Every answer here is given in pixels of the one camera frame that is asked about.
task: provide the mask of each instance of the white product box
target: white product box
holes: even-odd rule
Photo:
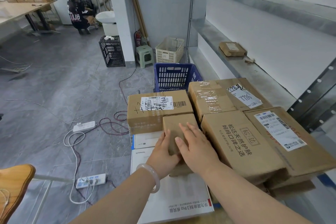
[[[154,147],[163,131],[133,135],[132,150]]]
[[[131,174],[147,161],[153,149],[132,150]],[[167,176],[161,180],[159,191],[150,194],[138,224],[192,218],[213,211],[208,187],[199,175]]]

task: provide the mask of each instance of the bracelet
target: bracelet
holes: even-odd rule
[[[138,170],[139,168],[145,168],[145,169],[147,169],[150,172],[150,174],[153,176],[153,178],[155,180],[155,184],[156,184],[156,187],[153,188],[153,190],[151,191],[151,193],[158,192],[159,189],[160,189],[160,178],[159,178],[158,174],[155,172],[154,168],[151,167],[150,165],[147,165],[147,164],[139,164],[136,167],[136,170]]]

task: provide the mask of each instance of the electrical outlet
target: electrical outlet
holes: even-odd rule
[[[77,183],[76,183],[76,189],[87,188],[89,185],[97,186],[97,185],[105,184],[106,178],[107,178],[106,173],[100,174],[100,175],[92,175],[88,177],[78,178]]]
[[[73,132],[77,133],[77,132],[82,132],[85,130],[89,130],[96,127],[96,122],[95,121],[90,121],[90,122],[86,122],[86,123],[78,123],[77,125],[74,125],[73,127]]]

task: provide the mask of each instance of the wooden chair seat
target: wooden chair seat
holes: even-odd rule
[[[29,164],[0,169],[0,189],[6,189],[10,192],[9,203],[0,219],[0,224],[6,224],[17,209],[35,172],[35,167]],[[0,193],[0,213],[5,201],[6,199]]]

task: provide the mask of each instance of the white plastic basket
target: white plastic basket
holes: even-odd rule
[[[166,37],[156,48],[157,63],[178,63],[183,56],[184,39]]]

